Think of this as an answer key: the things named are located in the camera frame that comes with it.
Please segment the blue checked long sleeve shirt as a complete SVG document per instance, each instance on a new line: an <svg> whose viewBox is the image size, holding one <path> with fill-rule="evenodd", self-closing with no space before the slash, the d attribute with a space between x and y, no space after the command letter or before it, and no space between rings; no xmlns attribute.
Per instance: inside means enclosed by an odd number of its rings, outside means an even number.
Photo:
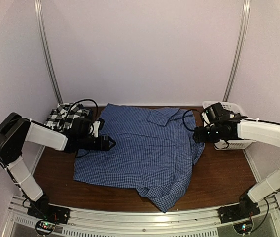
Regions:
<svg viewBox="0 0 280 237"><path fill-rule="evenodd" d="M93 185L135 189L161 212L185 195L204 143L193 140L191 111L108 104L100 117L102 135L116 146L109 151L79 150L74 180Z"/></svg>

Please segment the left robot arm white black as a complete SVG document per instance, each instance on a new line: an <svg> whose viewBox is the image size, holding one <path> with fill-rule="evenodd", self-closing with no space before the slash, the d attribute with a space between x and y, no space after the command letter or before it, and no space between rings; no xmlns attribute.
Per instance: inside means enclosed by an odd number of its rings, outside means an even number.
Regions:
<svg viewBox="0 0 280 237"><path fill-rule="evenodd" d="M31 208L42 219L53 215L49 197L31 174L24 160L24 151L29 144L47 147L65 153L79 150L109 151L116 141L102 135L105 121L77 117L63 128L53 128L35 120L11 113L0 124L0 164L14 185L25 195Z"/></svg>

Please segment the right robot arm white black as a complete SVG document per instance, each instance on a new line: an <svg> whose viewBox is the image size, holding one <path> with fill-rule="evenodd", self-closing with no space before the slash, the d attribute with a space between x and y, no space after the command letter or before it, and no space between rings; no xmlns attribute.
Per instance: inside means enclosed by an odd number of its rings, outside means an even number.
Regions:
<svg viewBox="0 0 280 237"><path fill-rule="evenodd" d="M217 143L220 140L253 140L257 147L270 146L280 151L280 123L248 118L240 113L223 108L215 103L203 110L208 119L206 126L194 128L193 139L196 143ZM268 174L260 182L249 188L239 198L235 214L245 218L254 206L267 196L280 190L280 168Z"/></svg>

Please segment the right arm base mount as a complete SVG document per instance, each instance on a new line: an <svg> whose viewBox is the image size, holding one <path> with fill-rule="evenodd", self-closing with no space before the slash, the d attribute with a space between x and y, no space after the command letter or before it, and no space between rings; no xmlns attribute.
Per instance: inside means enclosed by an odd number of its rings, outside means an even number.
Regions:
<svg viewBox="0 0 280 237"><path fill-rule="evenodd" d="M256 205L247 210L242 210L239 204L222 206L218 209L218 216L221 224L248 219L258 214L260 214L260 209Z"/></svg>

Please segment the black white plaid shirt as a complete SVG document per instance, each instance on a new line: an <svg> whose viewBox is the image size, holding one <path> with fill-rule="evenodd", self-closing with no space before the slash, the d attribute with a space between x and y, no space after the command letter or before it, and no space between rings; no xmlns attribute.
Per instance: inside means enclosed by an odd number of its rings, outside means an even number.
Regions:
<svg viewBox="0 0 280 237"><path fill-rule="evenodd" d="M54 131L64 132L72 127L75 118L81 117L80 103L58 103L51 111L44 125Z"/></svg>

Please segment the white plastic laundry basket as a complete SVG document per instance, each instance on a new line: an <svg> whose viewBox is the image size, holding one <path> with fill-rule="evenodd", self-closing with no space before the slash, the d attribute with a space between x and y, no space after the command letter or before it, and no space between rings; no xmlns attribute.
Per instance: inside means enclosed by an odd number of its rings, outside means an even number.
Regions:
<svg viewBox="0 0 280 237"><path fill-rule="evenodd" d="M203 101L202 106L203 109L206 107L215 104L215 103L221 103L222 107L226 110L233 111L234 113L240 113L241 115L246 115L244 110L235 103L230 102L223 102L223 101ZM210 122L205 114L205 112L202 112L202 119L203 119L203 125L206 126ZM254 140L243 140L243 139L233 139L233 140L227 140L228 143L226 143L225 140L219 140L219 142L215 143L215 149L216 150L244 150L248 146L250 146L252 143L255 143Z"/></svg>

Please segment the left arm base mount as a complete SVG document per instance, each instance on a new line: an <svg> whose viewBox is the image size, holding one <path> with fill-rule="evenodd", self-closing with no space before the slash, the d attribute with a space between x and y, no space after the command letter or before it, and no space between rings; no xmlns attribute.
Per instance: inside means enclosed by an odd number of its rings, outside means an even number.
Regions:
<svg viewBox="0 0 280 237"><path fill-rule="evenodd" d="M43 204L41 206L31 205L27 211L27 214L37 219L51 223L67 224L70 215L70 209L50 204Z"/></svg>

